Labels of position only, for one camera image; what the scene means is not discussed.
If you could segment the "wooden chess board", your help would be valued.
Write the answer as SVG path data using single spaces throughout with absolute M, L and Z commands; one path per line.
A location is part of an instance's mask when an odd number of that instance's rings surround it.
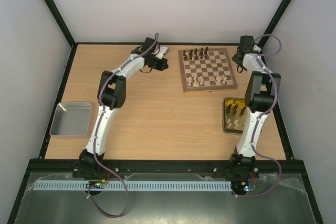
M 185 92 L 237 88 L 226 48 L 184 49 L 178 56 Z

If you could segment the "yellow tin tray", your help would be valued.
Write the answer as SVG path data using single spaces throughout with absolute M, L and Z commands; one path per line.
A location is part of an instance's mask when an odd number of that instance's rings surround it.
M 222 128 L 224 133 L 242 135 L 247 119 L 244 99 L 225 98 L 222 103 Z

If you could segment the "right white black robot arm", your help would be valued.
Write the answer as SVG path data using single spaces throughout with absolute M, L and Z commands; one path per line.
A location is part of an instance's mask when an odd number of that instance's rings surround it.
M 253 36 L 240 37 L 232 61 L 250 74 L 244 103 L 247 117 L 241 139 L 229 160 L 229 172 L 236 178 L 255 174 L 257 143 L 263 125 L 278 100 L 281 76 L 272 72 L 262 60 L 261 48 Z

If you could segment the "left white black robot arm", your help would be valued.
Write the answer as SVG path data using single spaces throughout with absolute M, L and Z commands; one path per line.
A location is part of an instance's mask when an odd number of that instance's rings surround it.
M 163 56 L 167 47 L 158 42 L 159 33 L 154 38 L 147 37 L 144 43 L 133 49 L 125 62 L 112 71 L 105 70 L 100 79 L 97 98 L 98 114 L 91 137 L 79 156 L 74 168 L 74 177 L 98 177 L 106 150 L 106 142 L 113 119 L 122 108 L 127 97 L 127 81 L 145 66 L 151 70 L 163 71 L 169 66 Z

